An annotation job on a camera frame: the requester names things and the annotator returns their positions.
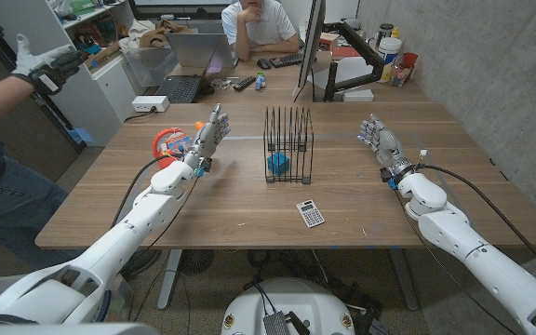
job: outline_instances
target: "keyboard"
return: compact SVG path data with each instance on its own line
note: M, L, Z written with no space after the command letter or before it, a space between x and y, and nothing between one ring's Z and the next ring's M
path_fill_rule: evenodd
M272 63L272 66L274 66L275 68L301 64L303 62L303 55L296 54L296 55L274 58L274 59L270 59L270 62Z
M197 75L171 75L155 95L167 96L170 103L195 102L202 87L202 77Z

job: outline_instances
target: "white t-shirt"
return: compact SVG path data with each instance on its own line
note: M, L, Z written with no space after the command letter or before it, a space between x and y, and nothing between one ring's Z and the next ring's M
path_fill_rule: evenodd
M222 11L222 29L227 34L230 45L237 40L237 14L242 11L243 8L238 1ZM249 47L276 44L288 40L297 33L285 9L275 0L264 0L261 5L260 23L248 22L246 27Z

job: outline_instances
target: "person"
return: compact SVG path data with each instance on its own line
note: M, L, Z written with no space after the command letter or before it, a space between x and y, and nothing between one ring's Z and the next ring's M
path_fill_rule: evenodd
M40 90L41 81L45 81L39 79L42 75L53 78L48 83L60 88L65 79L79 71L83 62L81 52L70 45L32 55L28 38L18 34L17 40L16 69L0 81L0 117L29 97L36 87ZM0 142L0 243L3 246L37 269L77 257L80 251L42 250L34 243L66 196L54 182L5 156Z
M251 52L299 51L299 38L285 9L275 0L239 0L222 13L222 29L240 60Z

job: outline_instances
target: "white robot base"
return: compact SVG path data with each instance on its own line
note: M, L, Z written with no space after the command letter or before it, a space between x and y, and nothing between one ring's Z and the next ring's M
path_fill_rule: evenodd
M353 321L344 303L325 288L299 278L277 278L261 282L260 287L274 304L277 312L293 312L311 334L355 334ZM264 298L266 311L273 314L269 301ZM266 334L264 304L260 291L249 288L235 298L227 308L222 322L222 335ZM292 323L288 333L297 334Z

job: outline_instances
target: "calculator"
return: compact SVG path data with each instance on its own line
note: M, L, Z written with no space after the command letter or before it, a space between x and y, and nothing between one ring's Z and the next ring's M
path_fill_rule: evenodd
M316 227L318 224L322 224L326 221L320 211L317 210L314 200L312 199L297 204L297 209L301 213L305 224L307 224L307 228Z

